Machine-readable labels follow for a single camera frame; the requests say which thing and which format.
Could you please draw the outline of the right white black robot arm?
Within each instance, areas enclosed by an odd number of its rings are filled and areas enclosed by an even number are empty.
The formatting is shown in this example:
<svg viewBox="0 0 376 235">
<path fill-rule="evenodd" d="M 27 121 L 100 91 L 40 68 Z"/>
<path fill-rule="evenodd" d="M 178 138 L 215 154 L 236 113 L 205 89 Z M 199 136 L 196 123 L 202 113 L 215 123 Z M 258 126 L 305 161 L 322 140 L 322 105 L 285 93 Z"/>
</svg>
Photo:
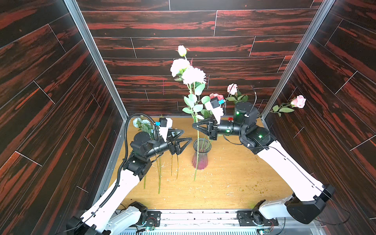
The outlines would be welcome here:
<svg viewBox="0 0 376 235">
<path fill-rule="evenodd" d="M 216 140 L 218 135 L 238 136 L 241 146 L 268 163 L 293 191 L 291 196 L 280 200 L 260 201 L 251 212 L 253 223 L 262 226 L 273 218 L 285 217 L 309 224 L 320 215 L 333 196 L 334 187 L 308 174 L 268 129 L 256 124 L 259 115 L 256 107 L 249 102 L 237 103 L 232 120 L 221 120 L 218 107 L 212 112 L 211 117 L 192 127 L 210 140 Z"/>
</svg>

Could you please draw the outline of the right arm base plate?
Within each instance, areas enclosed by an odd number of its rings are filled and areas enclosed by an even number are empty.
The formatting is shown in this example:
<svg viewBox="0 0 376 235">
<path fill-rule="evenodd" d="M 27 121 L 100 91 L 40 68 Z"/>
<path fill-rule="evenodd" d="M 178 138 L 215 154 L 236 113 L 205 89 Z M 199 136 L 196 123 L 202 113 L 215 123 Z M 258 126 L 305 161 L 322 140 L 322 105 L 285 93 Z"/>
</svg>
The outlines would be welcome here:
<svg viewBox="0 0 376 235">
<path fill-rule="evenodd" d="M 237 220 L 240 226 L 278 226 L 276 219 L 266 219 L 261 213 L 253 211 L 237 211 Z"/>
</svg>

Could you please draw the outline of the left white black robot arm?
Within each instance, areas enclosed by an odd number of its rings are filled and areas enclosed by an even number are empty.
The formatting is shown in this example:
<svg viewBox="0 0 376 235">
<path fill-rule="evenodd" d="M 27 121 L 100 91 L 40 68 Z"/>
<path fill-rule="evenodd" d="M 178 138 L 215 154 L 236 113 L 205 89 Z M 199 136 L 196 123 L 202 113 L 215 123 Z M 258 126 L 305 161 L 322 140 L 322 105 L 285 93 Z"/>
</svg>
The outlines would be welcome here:
<svg viewBox="0 0 376 235">
<path fill-rule="evenodd" d="M 180 155 L 192 142 L 181 138 L 179 129 L 168 129 L 167 137 L 152 140 L 147 132 L 135 135 L 131 142 L 131 154 L 123 160 L 117 171 L 117 179 L 104 195 L 83 215 L 72 217 L 64 235 L 119 235 L 130 226 L 143 226 L 147 221 L 147 207 L 133 202 L 118 215 L 114 212 L 123 199 L 141 182 L 152 166 L 151 157 L 170 151 Z"/>
</svg>

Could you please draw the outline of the blue white flower spray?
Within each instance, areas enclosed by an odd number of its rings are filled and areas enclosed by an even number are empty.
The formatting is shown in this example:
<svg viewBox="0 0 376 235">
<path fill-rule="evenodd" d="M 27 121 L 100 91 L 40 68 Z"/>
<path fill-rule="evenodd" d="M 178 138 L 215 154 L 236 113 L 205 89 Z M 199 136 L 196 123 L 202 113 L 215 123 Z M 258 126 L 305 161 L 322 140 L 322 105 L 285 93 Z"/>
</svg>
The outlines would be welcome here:
<svg viewBox="0 0 376 235">
<path fill-rule="evenodd" d="M 157 161 L 157 167 L 158 167 L 158 194 L 161 193 L 161 182 L 162 182 L 162 161 L 161 161 L 161 155 L 158 156 L 156 159 Z"/>
</svg>

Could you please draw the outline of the white rose spray stem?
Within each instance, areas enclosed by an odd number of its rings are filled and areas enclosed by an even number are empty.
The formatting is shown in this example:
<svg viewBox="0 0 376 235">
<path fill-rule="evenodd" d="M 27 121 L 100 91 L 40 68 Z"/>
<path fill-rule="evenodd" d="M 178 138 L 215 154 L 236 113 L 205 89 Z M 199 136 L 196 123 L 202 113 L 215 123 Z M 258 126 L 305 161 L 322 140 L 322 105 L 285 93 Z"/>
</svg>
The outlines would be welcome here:
<svg viewBox="0 0 376 235">
<path fill-rule="evenodd" d="M 193 123 L 203 119 L 200 112 L 203 110 L 203 103 L 200 96 L 206 86 L 206 74 L 199 68 L 193 67 L 191 62 L 187 59 L 187 49 L 183 45 L 179 45 L 177 52 L 180 59 L 175 59 L 170 67 L 170 72 L 175 81 L 181 81 L 189 90 L 189 94 L 184 96 L 184 103 L 186 107 L 183 112 L 190 114 L 193 118 Z"/>
</svg>

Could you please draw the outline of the purple glass vase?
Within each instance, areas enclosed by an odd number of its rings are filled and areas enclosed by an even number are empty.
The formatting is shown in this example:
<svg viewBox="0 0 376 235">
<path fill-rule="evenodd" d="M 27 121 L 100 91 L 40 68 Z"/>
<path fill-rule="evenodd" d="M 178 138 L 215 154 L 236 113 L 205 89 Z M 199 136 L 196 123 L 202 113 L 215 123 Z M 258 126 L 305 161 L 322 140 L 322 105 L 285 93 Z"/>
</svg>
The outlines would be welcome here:
<svg viewBox="0 0 376 235">
<path fill-rule="evenodd" d="M 199 138 L 193 143 L 194 154 L 192 158 L 192 165 L 197 170 L 204 170 L 208 164 L 208 153 L 212 149 L 210 140 Z"/>
</svg>

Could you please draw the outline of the red pink white rose bouquet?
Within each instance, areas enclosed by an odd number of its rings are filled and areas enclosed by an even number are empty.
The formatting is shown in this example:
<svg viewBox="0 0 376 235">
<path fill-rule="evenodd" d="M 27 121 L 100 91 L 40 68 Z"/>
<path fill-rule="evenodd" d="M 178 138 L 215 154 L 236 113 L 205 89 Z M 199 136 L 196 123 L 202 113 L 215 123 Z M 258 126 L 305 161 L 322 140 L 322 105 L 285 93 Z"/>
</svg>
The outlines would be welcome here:
<svg viewBox="0 0 376 235">
<path fill-rule="evenodd" d="M 225 104 L 224 96 L 212 93 L 205 101 L 202 113 L 207 126 L 205 134 L 209 140 L 216 141 L 218 136 L 233 135 L 235 133 L 234 119 L 232 117 L 227 120 L 221 119 L 224 116 L 224 109 L 222 107 Z"/>
</svg>

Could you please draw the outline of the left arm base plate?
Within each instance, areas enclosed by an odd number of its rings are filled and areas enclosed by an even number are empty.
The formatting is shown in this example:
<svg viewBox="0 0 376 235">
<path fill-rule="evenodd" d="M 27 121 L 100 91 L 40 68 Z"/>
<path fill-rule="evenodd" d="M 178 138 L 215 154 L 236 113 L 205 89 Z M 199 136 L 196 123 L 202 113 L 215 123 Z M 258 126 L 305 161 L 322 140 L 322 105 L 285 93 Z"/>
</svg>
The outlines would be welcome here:
<svg viewBox="0 0 376 235">
<path fill-rule="evenodd" d="M 142 227 L 159 227 L 161 224 L 161 211 L 147 211 Z"/>
</svg>

